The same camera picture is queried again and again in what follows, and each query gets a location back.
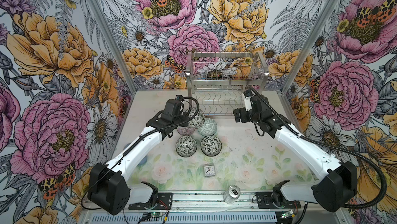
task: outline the can lid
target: can lid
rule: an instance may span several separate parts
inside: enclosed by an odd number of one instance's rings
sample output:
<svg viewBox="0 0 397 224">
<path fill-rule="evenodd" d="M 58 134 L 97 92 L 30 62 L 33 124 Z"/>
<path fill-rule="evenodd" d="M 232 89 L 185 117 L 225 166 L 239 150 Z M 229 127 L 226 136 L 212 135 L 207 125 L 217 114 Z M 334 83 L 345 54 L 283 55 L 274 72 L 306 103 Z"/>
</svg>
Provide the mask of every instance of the can lid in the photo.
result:
<svg viewBox="0 0 397 224">
<path fill-rule="evenodd" d="M 240 188 L 237 185 L 231 185 L 229 187 L 229 195 L 237 199 L 240 196 Z"/>
</svg>

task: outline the wire rack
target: wire rack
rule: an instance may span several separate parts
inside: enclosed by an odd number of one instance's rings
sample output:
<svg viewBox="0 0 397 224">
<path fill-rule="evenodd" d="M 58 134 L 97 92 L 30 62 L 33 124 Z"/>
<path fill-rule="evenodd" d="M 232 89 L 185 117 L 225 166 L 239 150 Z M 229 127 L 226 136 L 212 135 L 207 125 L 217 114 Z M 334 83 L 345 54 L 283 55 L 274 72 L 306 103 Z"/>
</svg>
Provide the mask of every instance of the wire rack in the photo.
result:
<svg viewBox="0 0 397 224">
<path fill-rule="evenodd" d="M 268 68 L 260 53 L 189 52 L 187 58 L 188 94 L 208 116 L 232 116 L 244 106 L 241 93 L 246 85 L 258 85 L 260 92 L 265 87 Z"/>
</svg>

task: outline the clock face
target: clock face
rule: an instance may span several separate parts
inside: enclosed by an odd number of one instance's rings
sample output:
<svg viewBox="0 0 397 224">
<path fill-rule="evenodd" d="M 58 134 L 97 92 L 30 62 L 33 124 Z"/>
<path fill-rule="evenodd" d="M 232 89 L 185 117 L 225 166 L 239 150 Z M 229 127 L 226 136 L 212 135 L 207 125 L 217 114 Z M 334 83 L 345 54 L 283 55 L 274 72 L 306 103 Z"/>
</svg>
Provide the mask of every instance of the clock face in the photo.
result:
<svg viewBox="0 0 397 224">
<path fill-rule="evenodd" d="M 215 166 L 213 164 L 204 165 L 204 176 L 205 177 L 215 176 Z"/>
</svg>

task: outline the ceramic bowl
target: ceramic bowl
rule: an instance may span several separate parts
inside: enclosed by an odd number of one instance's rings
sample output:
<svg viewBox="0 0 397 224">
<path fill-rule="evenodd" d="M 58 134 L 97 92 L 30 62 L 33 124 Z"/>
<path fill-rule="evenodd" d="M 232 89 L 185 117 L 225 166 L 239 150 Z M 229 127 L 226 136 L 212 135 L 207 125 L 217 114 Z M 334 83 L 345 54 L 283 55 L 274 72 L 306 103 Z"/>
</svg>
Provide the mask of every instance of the ceramic bowl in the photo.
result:
<svg viewBox="0 0 397 224">
<path fill-rule="evenodd" d="M 210 157 L 218 155 L 222 150 L 222 142 L 215 136 L 207 136 L 201 141 L 201 151 Z"/>
<path fill-rule="evenodd" d="M 193 127 L 177 127 L 176 130 L 180 135 L 191 135 L 195 132 L 195 128 Z"/>
<path fill-rule="evenodd" d="M 195 112 L 196 112 L 196 108 L 192 107 L 192 109 L 189 113 L 189 117 L 192 117 Z M 199 128 L 204 124 L 204 119 L 205 119 L 204 112 L 201 110 L 198 110 L 196 117 L 194 117 L 194 119 L 189 121 L 188 127 Z"/>
<path fill-rule="evenodd" d="M 216 130 L 218 129 L 218 125 L 216 124 L 216 121 L 210 118 L 205 118 L 204 124 L 197 129 L 197 131 L 202 135 L 202 136 L 211 136 L 216 133 Z"/>
<path fill-rule="evenodd" d="M 197 150 L 196 140 L 191 136 L 182 136 L 176 142 L 176 152 L 181 157 L 190 157 Z"/>
</svg>

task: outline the vent grille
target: vent grille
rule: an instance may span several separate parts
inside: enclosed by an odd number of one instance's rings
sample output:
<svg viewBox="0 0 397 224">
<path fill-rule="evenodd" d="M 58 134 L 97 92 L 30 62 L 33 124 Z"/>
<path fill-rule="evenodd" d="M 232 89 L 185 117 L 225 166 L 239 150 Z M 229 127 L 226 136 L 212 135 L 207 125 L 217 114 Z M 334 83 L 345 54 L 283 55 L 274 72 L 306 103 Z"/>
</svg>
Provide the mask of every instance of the vent grille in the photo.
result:
<svg viewBox="0 0 397 224">
<path fill-rule="evenodd" d="M 141 219 L 142 214 L 126 213 L 126 219 L 129 224 L 136 224 Z M 142 224 L 161 223 L 164 217 L 158 221 L 155 218 L 141 222 Z M 212 213 L 170 213 L 167 219 L 168 224 L 179 223 L 261 223 L 261 222 L 277 222 L 275 212 L 212 212 Z M 126 224 L 124 216 L 118 214 L 115 216 L 109 214 L 94 214 L 91 224 Z"/>
</svg>

